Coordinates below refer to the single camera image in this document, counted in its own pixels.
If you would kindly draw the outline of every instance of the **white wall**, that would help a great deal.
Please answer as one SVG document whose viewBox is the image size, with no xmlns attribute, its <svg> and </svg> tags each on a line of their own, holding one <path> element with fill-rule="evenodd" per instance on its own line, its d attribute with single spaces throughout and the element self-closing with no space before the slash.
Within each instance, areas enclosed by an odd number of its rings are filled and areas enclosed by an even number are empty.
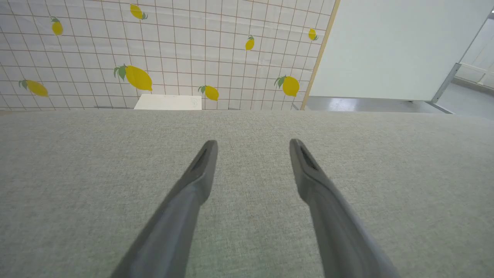
<svg viewBox="0 0 494 278">
<path fill-rule="evenodd" d="M 341 0 L 310 95 L 431 100 L 494 0 Z"/>
</svg>

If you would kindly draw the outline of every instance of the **gray fabric surface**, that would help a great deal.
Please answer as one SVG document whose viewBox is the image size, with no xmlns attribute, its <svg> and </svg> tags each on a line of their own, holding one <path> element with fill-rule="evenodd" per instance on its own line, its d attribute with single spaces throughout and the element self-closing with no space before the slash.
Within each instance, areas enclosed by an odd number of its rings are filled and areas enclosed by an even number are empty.
<svg viewBox="0 0 494 278">
<path fill-rule="evenodd" d="M 403 277 L 494 273 L 494 122 L 250 111 L 0 117 L 0 277 L 107 277 L 202 144 L 217 170 L 188 277 L 321 277 L 304 141 Z"/>
</svg>

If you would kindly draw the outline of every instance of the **green leaf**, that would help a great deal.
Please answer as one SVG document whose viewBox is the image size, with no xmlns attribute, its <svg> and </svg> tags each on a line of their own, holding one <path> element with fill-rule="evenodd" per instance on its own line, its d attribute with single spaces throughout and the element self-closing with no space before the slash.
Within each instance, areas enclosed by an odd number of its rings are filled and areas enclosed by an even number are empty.
<svg viewBox="0 0 494 278">
<path fill-rule="evenodd" d="M 287 76 L 283 76 L 283 77 L 280 77 L 280 79 L 278 80 L 278 88 L 281 88 L 281 85 L 283 85 L 283 82 L 285 82 L 285 78 Z"/>
<path fill-rule="evenodd" d="M 119 76 L 120 76 L 120 78 L 122 78 L 122 80 L 124 80 L 124 77 L 125 77 L 125 68 L 126 68 L 125 65 L 123 65 L 119 68 Z"/>
</svg>

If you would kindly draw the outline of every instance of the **lemon-patterned wallpaper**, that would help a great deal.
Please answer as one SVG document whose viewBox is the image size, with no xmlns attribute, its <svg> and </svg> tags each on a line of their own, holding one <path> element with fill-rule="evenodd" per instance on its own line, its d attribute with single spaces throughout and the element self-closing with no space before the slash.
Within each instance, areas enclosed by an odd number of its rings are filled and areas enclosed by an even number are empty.
<svg viewBox="0 0 494 278">
<path fill-rule="evenodd" d="M 298 110 L 334 0 L 0 0 L 0 109 Z"/>
</svg>

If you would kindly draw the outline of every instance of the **lemon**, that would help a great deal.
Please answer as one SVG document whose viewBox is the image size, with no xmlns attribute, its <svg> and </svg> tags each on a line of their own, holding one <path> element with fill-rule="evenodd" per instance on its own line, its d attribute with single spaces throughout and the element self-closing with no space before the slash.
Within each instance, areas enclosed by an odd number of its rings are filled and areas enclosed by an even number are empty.
<svg viewBox="0 0 494 278">
<path fill-rule="evenodd" d="M 278 82 L 278 88 L 280 88 L 283 85 L 283 91 L 285 92 L 286 95 L 297 96 L 298 89 L 300 88 L 297 79 L 285 75 L 278 77 L 276 79 L 275 86 L 276 86 L 276 82 Z"/>
<path fill-rule="evenodd" d="M 134 4 L 130 4 L 130 12 L 137 19 L 146 19 L 146 18 L 148 18 L 147 14 L 143 13 L 141 11 L 141 8 L 139 8 L 137 5 L 134 5 Z"/>
<path fill-rule="evenodd" d="M 29 89 L 30 91 L 32 91 L 33 93 L 35 93 L 39 96 L 48 97 L 48 91 L 46 90 L 46 88 L 36 81 L 24 79 L 24 80 L 19 81 L 19 87 L 21 85 L 24 87 L 24 89 L 26 89 L 26 90 Z"/>
<path fill-rule="evenodd" d="M 116 77 L 117 72 L 122 80 L 124 80 L 124 77 L 127 76 L 128 82 L 139 90 L 153 90 L 153 88 L 151 88 L 153 84 L 151 77 L 149 77 L 149 75 L 140 68 L 136 68 L 134 66 L 126 66 L 124 64 L 121 67 L 116 67 L 115 69 L 113 69 L 113 76 Z"/>
<path fill-rule="evenodd" d="M 316 35 L 316 30 L 314 29 L 310 29 L 309 31 L 309 39 L 311 39 L 312 41 L 317 41 L 319 37 Z"/>
<path fill-rule="evenodd" d="M 58 18 L 54 16 L 51 17 L 51 22 L 53 22 L 53 24 L 51 25 L 53 33 L 57 36 L 60 36 L 63 33 L 62 23 L 60 23 L 60 20 L 58 20 Z"/>
<path fill-rule="evenodd" d="M 251 50 L 254 47 L 254 37 L 252 35 L 248 36 L 248 41 L 246 43 L 246 50 Z"/>
<path fill-rule="evenodd" d="M 206 92 L 207 98 L 214 101 L 218 101 L 219 93 L 215 87 L 204 85 L 204 86 L 200 86 L 199 89 L 197 89 L 197 91 L 199 90 L 201 90 L 202 93 Z"/>
</svg>

